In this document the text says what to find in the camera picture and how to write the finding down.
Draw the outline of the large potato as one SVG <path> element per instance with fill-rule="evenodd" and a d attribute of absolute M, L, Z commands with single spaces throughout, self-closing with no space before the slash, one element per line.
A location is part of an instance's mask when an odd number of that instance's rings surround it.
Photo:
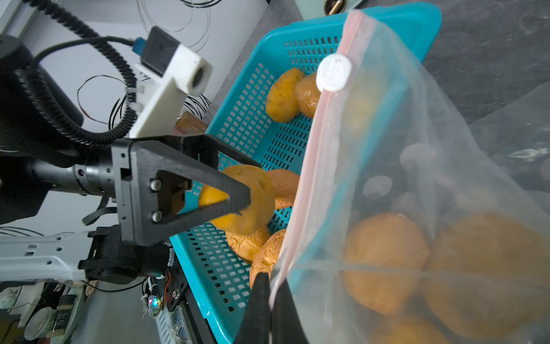
<path fill-rule="evenodd" d="M 429 256 L 421 228 L 399 213 L 358 222 L 349 232 L 342 259 L 365 270 L 342 273 L 348 294 L 381 315 L 400 312 L 415 293 Z"/>

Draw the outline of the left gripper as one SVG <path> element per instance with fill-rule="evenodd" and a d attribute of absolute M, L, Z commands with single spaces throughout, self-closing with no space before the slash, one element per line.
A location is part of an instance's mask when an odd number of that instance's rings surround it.
<path fill-rule="evenodd" d="M 201 176 L 210 174 L 214 151 L 233 160 L 262 165 L 215 136 L 158 136 L 118 140 L 113 144 L 117 169 L 116 196 L 122 239 L 130 245 L 149 247 L 211 220 L 212 224 L 250 224 L 252 205 L 213 219 L 212 204 L 226 193 L 203 185 L 199 205 L 190 210 L 187 190 Z M 222 173 L 252 190 L 251 169 L 224 169 Z"/>

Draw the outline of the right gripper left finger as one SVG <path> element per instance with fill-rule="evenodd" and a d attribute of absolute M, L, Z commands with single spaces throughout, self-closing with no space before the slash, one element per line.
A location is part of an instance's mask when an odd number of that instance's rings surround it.
<path fill-rule="evenodd" d="M 269 275 L 259 273 L 252 288 L 243 321 L 234 344 L 269 344 L 271 309 Z"/>

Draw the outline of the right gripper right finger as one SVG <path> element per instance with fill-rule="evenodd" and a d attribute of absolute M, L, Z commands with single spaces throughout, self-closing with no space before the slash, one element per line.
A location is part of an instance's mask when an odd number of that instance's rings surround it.
<path fill-rule="evenodd" d="M 272 310 L 272 342 L 275 344 L 308 344 L 296 311 L 288 282 L 285 280 L 276 293 Z"/>

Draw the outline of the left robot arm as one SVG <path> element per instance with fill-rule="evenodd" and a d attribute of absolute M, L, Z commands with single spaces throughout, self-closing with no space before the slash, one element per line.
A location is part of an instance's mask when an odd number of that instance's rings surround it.
<path fill-rule="evenodd" d="M 174 136 L 177 111 L 188 95 L 206 87 L 211 66 L 159 29 L 147 39 L 125 40 L 140 55 L 153 91 L 137 104 L 140 119 L 78 143 L 83 119 L 44 71 L 46 94 L 60 106 L 68 132 L 41 116 L 19 74 L 39 67 L 16 37 L 1 37 L 1 222 L 35 216 L 51 191 L 105 196 L 118 224 L 69 236 L 7 237 L 1 241 L 1 280 L 101 280 L 119 285 L 156 277 L 168 267 L 167 240 L 251 203 L 252 188 L 219 170 L 224 154 L 246 165 L 254 160 L 206 135 Z"/>

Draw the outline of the clear zipper bag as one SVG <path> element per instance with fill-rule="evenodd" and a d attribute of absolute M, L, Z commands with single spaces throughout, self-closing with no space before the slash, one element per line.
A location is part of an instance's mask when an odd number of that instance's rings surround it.
<path fill-rule="evenodd" d="M 548 343 L 549 198 L 478 147 L 401 38 L 348 14 L 272 291 L 309 343 Z"/>

